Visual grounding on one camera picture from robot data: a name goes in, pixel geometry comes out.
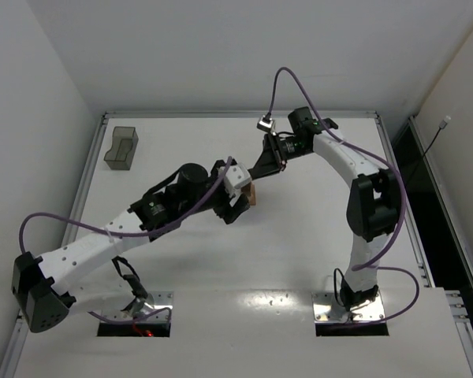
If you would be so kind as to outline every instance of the white tabletop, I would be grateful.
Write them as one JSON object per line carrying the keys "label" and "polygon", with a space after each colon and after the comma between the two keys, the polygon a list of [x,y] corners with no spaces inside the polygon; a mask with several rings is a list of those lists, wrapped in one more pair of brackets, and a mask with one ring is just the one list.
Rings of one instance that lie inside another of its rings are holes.
{"label": "white tabletop", "polygon": [[[374,119],[335,119],[346,138],[384,156]],[[82,220],[105,224],[186,162],[210,170],[228,155],[252,167],[263,134],[256,119],[111,119]],[[103,161],[115,126],[136,127],[139,144],[127,172]],[[289,129],[286,119],[277,128]],[[257,206],[234,224],[213,212],[125,256],[144,285],[174,292],[169,339],[97,338],[98,321],[76,315],[28,335],[16,377],[31,376],[471,376],[442,289],[389,322],[389,336],[315,337],[311,292],[331,288],[346,270],[352,233],[345,220],[348,188],[320,157],[292,160],[281,174],[255,182]],[[419,276],[404,228],[382,265]],[[85,281],[115,278],[110,264]],[[385,312],[413,296],[409,277],[378,274]],[[288,293],[281,308],[254,298]]]}

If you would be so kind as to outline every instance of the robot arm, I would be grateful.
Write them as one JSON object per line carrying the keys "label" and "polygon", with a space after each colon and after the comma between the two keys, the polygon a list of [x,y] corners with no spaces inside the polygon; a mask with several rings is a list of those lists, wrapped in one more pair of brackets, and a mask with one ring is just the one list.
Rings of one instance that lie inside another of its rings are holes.
{"label": "robot arm", "polygon": [[181,220],[191,213],[213,209],[227,224],[233,223],[250,206],[242,191],[250,182],[247,169],[235,160],[226,165],[216,161],[210,176],[200,165],[185,164],[106,224],[105,231],[97,229],[100,232],[37,258],[29,252],[22,254],[14,262],[12,292],[28,327],[32,332],[43,332],[63,321],[69,312],[101,309],[103,304],[127,310],[136,308],[136,301],[146,303],[149,295],[134,274],[121,276],[126,283],[110,290],[81,287],[79,282],[108,261],[117,265],[117,256],[125,251],[180,227]]}
{"label": "robot arm", "polygon": [[[354,232],[351,259],[342,281],[340,296],[349,310],[377,294],[376,266],[355,271],[357,265],[369,261],[378,253],[394,230],[400,212],[400,192],[397,179],[389,170],[382,170],[363,155],[334,140],[312,119],[308,108],[289,114],[293,134],[286,138],[274,132],[273,121],[261,120],[259,128],[267,131],[263,152],[254,168],[247,170],[236,161],[225,169],[223,161],[216,161],[208,175],[200,165],[189,163],[171,177],[147,191],[129,209],[103,227],[104,232],[93,232],[76,242],[35,258],[26,253],[14,262],[12,290],[32,332],[43,332],[60,323],[71,313],[101,309],[105,292],[112,295],[112,306],[128,311],[132,316],[137,301],[147,304],[147,291],[134,274],[123,275],[129,285],[81,287],[80,280],[99,266],[113,261],[125,251],[150,243],[163,233],[180,227],[165,225],[183,219],[208,191],[213,194],[195,212],[208,209],[227,224],[233,223],[251,205],[252,194],[247,191],[252,180],[283,171],[288,159],[316,153],[325,158],[350,186],[347,208],[348,224]],[[342,138],[332,120],[324,120]],[[217,185],[224,174],[224,185]],[[140,237],[126,234],[141,233]]]}
{"label": "robot arm", "polygon": [[[362,154],[339,143],[312,118],[307,107],[288,115],[294,135],[281,138],[274,130],[274,121],[263,117],[258,128],[266,132],[263,153],[249,172],[255,180],[283,171],[292,158],[315,153],[324,158],[350,187],[347,222],[353,236],[349,267],[342,280],[340,297],[349,310],[378,292],[377,266],[357,270],[379,253],[394,231],[400,213],[400,190],[397,178],[390,170],[379,168]],[[338,126],[325,119],[331,132],[339,139],[344,136]]]}

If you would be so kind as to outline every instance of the purple cable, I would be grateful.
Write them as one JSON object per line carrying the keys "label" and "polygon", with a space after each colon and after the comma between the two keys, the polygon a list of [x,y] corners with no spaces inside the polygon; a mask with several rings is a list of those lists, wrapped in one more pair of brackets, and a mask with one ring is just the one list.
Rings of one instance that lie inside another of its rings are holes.
{"label": "purple cable", "polygon": [[356,146],[354,144],[351,144],[349,142],[345,142],[343,139],[340,139],[337,135],[333,134],[330,130],[330,128],[326,125],[326,123],[324,122],[324,120],[322,120],[321,116],[318,114],[318,111],[315,109],[315,106],[314,106],[314,103],[312,102],[312,100],[310,99],[310,96],[308,95],[307,91],[305,90],[303,84],[300,82],[300,79],[298,79],[298,76],[296,76],[296,74],[289,68],[287,67],[280,67],[278,70],[277,70],[277,73],[275,74],[275,78],[274,78],[274,89],[272,90],[272,95],[271,95],[271,102],[270,102],[270,108],[268,109],[268,116],[271,116],[271,112],[273,110],[273,107],[274,107],[274,103],[275,103],[275,92],[277,90],[277,80],[278,80],[278,75],[282,72],[282,71],[286,71],[289,75],[292,76],[292,78],[294,79],[294,81],[296,81],[296,85],[298,86],[298,88],[300,89],[301,93],[303,94],[303,96],[305,97],[305,99],[307,100],[308,102],[308,105],[310,106],[310,108],[312,109],[312,111],[314,112],[315,116],[317,117],[318,121],[321,123],[321,125],[324,127],[324,129],[326,130],[326,132],[333,138],[335,139],[337,142],[339,143],[343,143],[344,145],[346,145],[347,147],[355,150],[355,151],[358,151],[360,152],[361,154],[365,154],[367,156],[369,156],[370,158],[373,158],[375,159],[376,161],[380,161],[383,165],[385,165],[386,167],[388,167],[391,172],[394,174],[394,176],[396,176],[397,178],[397,182],[398,182],[398,185],[400,187],[400,193],[401,193],[401,208],[400,208],[400,215],[398,217],[398,221],[397,221],[397,225],[396,225],[396,228],[394,229],[394,233],[391,235],[391,237],[389,238],[389,241],[388,243],[382,248],[382,250],[380,252],[378,252],[378,254],[376,254],[372,259],[368,260],[367,262],[365,262],[364,264],[361,264],[361,265],[355,265],[352,267],[352,271],[353,272],[357,272],[359,270],[362,270],[362,269],[365,269],[367,267],[369,267],[370,265],[373,265],[375,262],[377,262],[378,260],[380,260],[382,258],[382,256],[384,254],[386,254],[390,248],[393,246],[394,242],[396,242],[396,239],[397,239],[397,236],[398,234],[400,233],[400,230],[401,230],[401,227],[403,226],[403,223],[404,223],[404,214],[405,214],[405,209],[406,209],[406,189],[404,187],[404,183],[403,183],[403,179],[401,179],[401,174],[398,172],[398,170],[396,168],[393,167],[392,164],[390,164],[386,159],[382,159],[381,157],[379,157],[378,155],[368,151],[368,150],[365,150],[359,146]]}
{"label": "purple cable", "polygon": [[336,328],[336,329],[354,328],[354,327],[363,327],[363,326],[367,326],[367,325],[381,324],[381,323],[384,323],[386,321],[390,321],[391,319],[394,319],[395,317],[399,317],[400,315],[406,313],[417,303],[417,300],[419,299],[420,285],[419,285],[419,281],[417,280],[417,278],[415,278],[415,276],[411,272],[409,272],[407,269],[397,268],[397,267],[394,267],[394,266],[378,266],[377,270],[392,270],[394,272],[402,272],[404,274],[409,275],[412,278],[412,280],[415,284],[415,295],[414,295],[413,299],[410,301],[410,303],[408,303],[408,305],[406,307],[404,307],[403,309],[399,310],[396,313],[393,313],[392,315],[389,315],[388,317],[384,317],[383,319],[379,319],[377,321],[368,321],[368,322],[364,322],[364,323],[334,324],[333,325],[334,328]]}
{"label": "purple cable", "polygon": [[[192,214],[196,213],[196,211],[203,206],[203,204],[214,194],[214,192],[217,190],[218,186],[222,183],[224,180],[224,177],[226,176],[226,173],[229,171],[229,167],[231,166],[231,162],[233,161],[233,158],[231,156],[228,157],[228,160],[226,161],[226,165],[224,167],[224,170],[222,171],[222,174],[219,175],[219,177],[215,180],[214,184],[210,187],[210,189],[205,193],[205,195],[186,213],[184,213],[182,216],[180,216],[178,219],[174,220],[173,222],[170,222],[168,224],[165,224],[163,227],[158,228],[156,230],[152,231],[147,231],[147,232],[110,232],[112,236],[116,237],[123,237],[123,238],[142,238],[145,236],[160,236],[164,234],[165,232],[171,231],[175,229],[184,219],[187,217],[190,217]],[[101,235],[108,235],[106,230],[102,230],[101,228],[91,226],[89,224],[85,224],[82,222],[79,222],[78,220],[72,220],[66,217],[61,217],[56,214],[52,213],[33,213],[28,215],[24,220],[23,223],[21,223],[21,226],[19,228],[19,247],[20,251],[22,254],[26,253],[26,248],[24,247],[24,229],[26,228],[26,224],[35,217],[47,217],[47,218],[53,218],[58,221],[62,221],[65,223],[70,223],[78,227],[86,228],[87,230],[96,232]]]}
{"label": "purple cable", "polygon": [[155,309],[154,311],[149,312],[147,315],[143,315],[142,317],[136,317],[132,321],[112,321],[111,319],[107,319],[106,317],[103,317],[102,315],[98,315],[97,313],[94,313],[93,311],[90,311],[89,314],[97,318],[99,321],[104,321],[105,323],[108,323],[108,324],[122,325],[122,324],[140,323],[141,321],[145,321],[148,318],[152,317],[153,315],[157,313],[161,313],[162,311],[168,311],[168,315],[167,315],[168,322],[170,322],[172,320],[172,309],[170,309],[169,307],[163,307],[162,309]]}

